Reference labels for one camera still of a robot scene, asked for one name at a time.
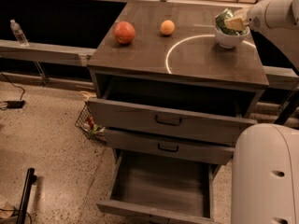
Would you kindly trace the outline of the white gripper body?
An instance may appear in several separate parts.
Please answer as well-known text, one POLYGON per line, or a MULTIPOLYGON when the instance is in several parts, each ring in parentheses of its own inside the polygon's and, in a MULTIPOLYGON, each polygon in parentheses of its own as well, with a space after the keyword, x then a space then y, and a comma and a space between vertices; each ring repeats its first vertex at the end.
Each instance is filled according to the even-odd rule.
POLYGON ((278 28, 280 22, 278 0, 263 0, 247 12, 249 28, 255 32, 278 28))

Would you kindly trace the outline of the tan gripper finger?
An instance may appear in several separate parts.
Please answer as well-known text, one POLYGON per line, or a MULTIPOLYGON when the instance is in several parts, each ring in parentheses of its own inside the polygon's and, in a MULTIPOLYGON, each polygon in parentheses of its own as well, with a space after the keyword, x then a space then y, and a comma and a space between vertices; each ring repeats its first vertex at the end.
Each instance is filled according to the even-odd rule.
POLYGON ((227 29, 235 31, 244 31, 249 25, 249 22, 242 17, 232 17, 224 21, 225 27, 227 29))
POLYGON ((241 9, 238 9, 234 12, 234 16, 237 17, 246 17, 247 13, 250 11, 250 7, 243 7, 241 9))

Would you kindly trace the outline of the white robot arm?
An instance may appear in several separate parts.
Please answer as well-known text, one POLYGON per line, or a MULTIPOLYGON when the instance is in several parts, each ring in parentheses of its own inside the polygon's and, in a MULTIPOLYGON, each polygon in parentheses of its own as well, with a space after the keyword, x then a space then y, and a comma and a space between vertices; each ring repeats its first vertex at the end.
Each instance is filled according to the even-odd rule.
MULTIPOLYGON (((299 0, 263 0, 224 21, 271 41, 298 69, 299 0)), ((232 224, 299 224, 299 131, 261 123, 237 139, 232 164, 232 224)))

